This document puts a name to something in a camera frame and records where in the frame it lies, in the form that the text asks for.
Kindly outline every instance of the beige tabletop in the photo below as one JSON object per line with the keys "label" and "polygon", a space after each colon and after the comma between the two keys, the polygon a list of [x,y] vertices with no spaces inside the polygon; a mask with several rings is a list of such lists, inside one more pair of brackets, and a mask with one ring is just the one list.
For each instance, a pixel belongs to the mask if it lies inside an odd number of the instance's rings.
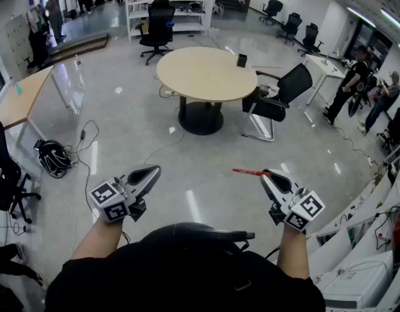
{"label": "beige tabletop", "polygon": [[172,91],[200,101],[235,101],[250,95],[258,76],[237,67],[237,55],[212,47],[186,47],[167,53],[157,65],[158,78]]}
{"label": "beige tabletop", "polygon": [[20,95],[15,86],[6,91],[0,103],[0,121],[5,129],[26,122],[35,100],[53,68],[54,66],[48,67],[18,82],[18,86],[22,89]]}

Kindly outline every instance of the round table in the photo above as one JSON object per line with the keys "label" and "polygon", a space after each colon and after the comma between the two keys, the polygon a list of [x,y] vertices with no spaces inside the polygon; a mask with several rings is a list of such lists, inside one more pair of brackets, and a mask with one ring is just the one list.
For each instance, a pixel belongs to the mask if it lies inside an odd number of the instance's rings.
{"label": "round table", "polygon": [[[256,72],[236,65],[237,56],[212,47],[177,49],[158,62],[158,78],[180,95],[178,119],[185,130],[196,135],[217,132],[223,125],[222,103],[253,92]],[[187,98],[198,101],[187,104]]]}

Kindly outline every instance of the white shelving unit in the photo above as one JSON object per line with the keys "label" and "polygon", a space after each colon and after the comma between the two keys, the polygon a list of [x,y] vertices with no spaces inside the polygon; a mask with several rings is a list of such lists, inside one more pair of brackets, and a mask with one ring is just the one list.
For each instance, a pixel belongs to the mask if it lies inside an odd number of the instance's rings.
{"label": "white shelving unit", "polygon": [[[148,7],[155,0],[126,0],[126,16],[127,16],[127,35],[129,41],[134,36],[140,36],[140,31],[132,25],[132,20],[140,18],[148,18]],[[210,29],[211,14],[215,0],[169,0],[169,1],[198,1],[203,8],[204,13],[175,11],[173,28],[174,32],[180,31],[207,31]]]}

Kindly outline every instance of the polished concrete floor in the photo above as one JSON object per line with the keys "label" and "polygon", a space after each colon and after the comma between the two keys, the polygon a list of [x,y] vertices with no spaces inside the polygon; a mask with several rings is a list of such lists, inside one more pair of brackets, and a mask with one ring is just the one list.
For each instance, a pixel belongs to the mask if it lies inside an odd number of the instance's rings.
{"label": "polished concrete floor", "polygon": [[[295,47],[265,34],[221,30],[216,43],[234,54],[247,54],[251,65],[275,75],[284,75],[303,61]],[[200,44],[216,46],[206,36],[189,38],[186,34],[175,35],[169,46],[178,49]],[[99,135],[81,153],[90,166],[88,189],[103,179],[128,174],[155,150],[182,137],[175,120],[179,101],[159,97],[161,82],[155,79],[159,58],[145,66],[139,57],[143,50],[138,40],[129,43],[121,37],[111,40],[105,49],[78,57],[80,65],[74,59],[57,64],[55,77],[70,109],[63,107],[51,82],[36,100],[32,117],[37,126],[48,138],[73,149],[86,122],[97,123]],[[148,163],[160,165],[162,176],[146,196],[148,210],[137,223],[127,218],[125,231],[138,241],[167,224],[203,222],[219,229],[255,232],[250,249],[265,255],[279,245],[282,226],[275,226],[268,215],[271,203],[259,179],[232,172],[232,168],[288,170],[326,204],[310,231],[322,228],[362,191],[375,167],[370,167],[359,151],[353,151],[341,131],[324,121],[321,112],[325,102],[320,96],[309,107],[305,105],[310,93],[292,102],[286,119],[274,124],[272,143],[239,134],[244,114],[241,101],[235,101],[222,106],[224,125],[214,135],[200,137],[185,132],[180,142],[154,153]],[[366,138],[357,131],[356,116],[349,118],[343,110],[336,125],[356,148],[378,162],[382,159],[373,134]],[[87,146],[96,127],[89,123],[85,130]],[[62,179],[49,177],[33,150],[37,136],[28,127],[16,142],[18,135],[19,128],[7,133],[10,152],[32,173],[31,188],[41,193],[42,199],[30,201],[31,233],[17,237],[9,230],[8,242],[26,244],[32,266],[51,281],[93,223],[85,200],[88,170],[77,164]],[[5,221],[0,212],[0,225]],[[4,240],[5,229],[0,229],[0,241]]]}
{"label": "polished concrete floor", "polygon": [[[270,23],[265,24],[259,21],[260,16],[262,14],[251,8],[248,13],[226,10],[223,16],[213,15],[211,26],[218,29],[250,31],[271,36],[280,32],[279,26],[271,26]],[[112,37],[127,36],[125,3],[105,3],[94,8],[89,14],[85,12],[82,16],[64,23],[62,33],[66,35],[66,38],[63,42],[102,31],[109,32]]]}

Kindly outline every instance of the black table base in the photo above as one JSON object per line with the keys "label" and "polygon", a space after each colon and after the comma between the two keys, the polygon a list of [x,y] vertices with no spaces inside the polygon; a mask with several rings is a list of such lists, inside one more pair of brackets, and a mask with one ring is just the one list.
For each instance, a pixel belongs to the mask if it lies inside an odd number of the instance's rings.
{"label": "black table base", "polygon": [[222,103],[195,101],[187,104],[187,98],[180,96],[178,120],[184,130],[195,135],[210,135],[223,126],[220,112]]}

